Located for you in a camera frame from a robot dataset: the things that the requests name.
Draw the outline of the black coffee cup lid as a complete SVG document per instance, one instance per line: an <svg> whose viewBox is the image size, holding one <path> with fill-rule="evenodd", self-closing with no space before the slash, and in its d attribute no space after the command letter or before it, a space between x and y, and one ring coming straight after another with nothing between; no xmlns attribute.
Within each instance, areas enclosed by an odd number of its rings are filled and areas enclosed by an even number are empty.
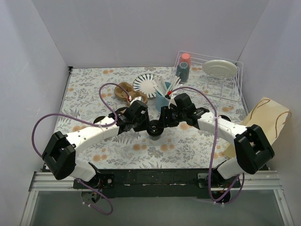
<svg viewBox="0 0 301 226"><path fill-rule="evenodd" d="M151 120L150 121L150 129L147 131L147 133L149 135L152 135L152 136L157 136L157 135L161 135L163 132L159 132L157 129L156 129L156 125L158 123L158 120Z"/></svg>

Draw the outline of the dark paper coffee cup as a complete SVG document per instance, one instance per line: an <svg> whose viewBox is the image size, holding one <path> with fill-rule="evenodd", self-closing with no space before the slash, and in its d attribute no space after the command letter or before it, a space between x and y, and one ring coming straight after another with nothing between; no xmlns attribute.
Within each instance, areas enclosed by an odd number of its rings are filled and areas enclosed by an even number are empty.
<svg viewBox="0 0 301 226"><path fill-rule="evenodd" d="M150 139L153 140L153 141L156 141L156 140L159 140L161 135L157 135L157 136L152 136L152 135L149 135Z"/></svg>

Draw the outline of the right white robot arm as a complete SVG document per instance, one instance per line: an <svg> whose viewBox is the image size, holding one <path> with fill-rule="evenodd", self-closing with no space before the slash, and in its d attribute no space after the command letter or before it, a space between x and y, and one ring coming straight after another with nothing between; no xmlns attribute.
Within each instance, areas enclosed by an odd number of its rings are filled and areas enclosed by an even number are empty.
<svg viewBox="0 0 301 226"><path fill-rule="evenodd" d="M176 127L182 121L217 135L235 147L235 157L213 170L213 183L218 187L226 186L230 178L238 174L255 174L275 156L260 126L248 127L218 118L206 108L196 108L185 93L172 98L169 106L161 107L158 128Z"/></svg>

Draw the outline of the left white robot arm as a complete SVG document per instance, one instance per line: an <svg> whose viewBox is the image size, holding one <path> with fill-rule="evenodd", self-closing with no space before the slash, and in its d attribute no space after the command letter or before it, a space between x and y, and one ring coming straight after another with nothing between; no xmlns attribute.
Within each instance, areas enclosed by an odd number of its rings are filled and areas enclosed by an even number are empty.
<svg viewBox="0 0 301 226"><path fill-rule="evenodd" d="M42 159L57 180L71 176L83 180L89 188L96 188L100 183L96 168L91 163L76 160L76 156L104 139L137 127L144 121L147 110L145 103L135 100L129 107L117 110L93 126L65 135L56 132L51 136Z"/></svg>

